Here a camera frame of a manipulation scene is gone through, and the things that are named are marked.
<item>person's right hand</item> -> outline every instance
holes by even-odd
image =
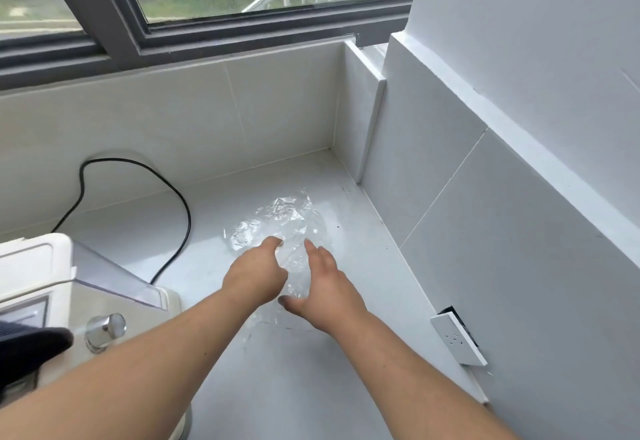
[[[338,270],[331,253],[324,247],[316,248],[309,240],[305,240],[305,249],[311,269],[309,296],[282,295],[278,302],[316,329],[333,336],[341,325],[366,315],[367,307],[347,275]]]

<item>detached socket plate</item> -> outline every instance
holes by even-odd
[[[458,363],[468,366],[487,365],[474,340],[452,312],[431,317],[431,323]]]

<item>appliance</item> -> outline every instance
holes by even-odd
[[[64,327],[74,336],[70,348],[5,387],[0,408],[181,311],[174,291],[140,280],[66,234],[0,243],[0,321]],[[188,417],[169,440],[186,438]]]

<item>silver knob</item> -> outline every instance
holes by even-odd
[[[106,349],[110,342],[124,336],[127,322],[122,314],[99,315],[86,323],[84,342],[93,354]]]

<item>hand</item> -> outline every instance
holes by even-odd
[[[341,325],[367,314],[364,300],[338,270],[333,255],[305,240],[311,268],[311,287],[305,298],[283,295],[278,302],[289,312],[308,320],[316,329],[332,336]]]
[[[222,281],[222,290],[248,300],[253,308],[278,297],[289,275],[276,261],[276,249],[281,244],[281,239],[268,236],[260,246],[236,258]]]

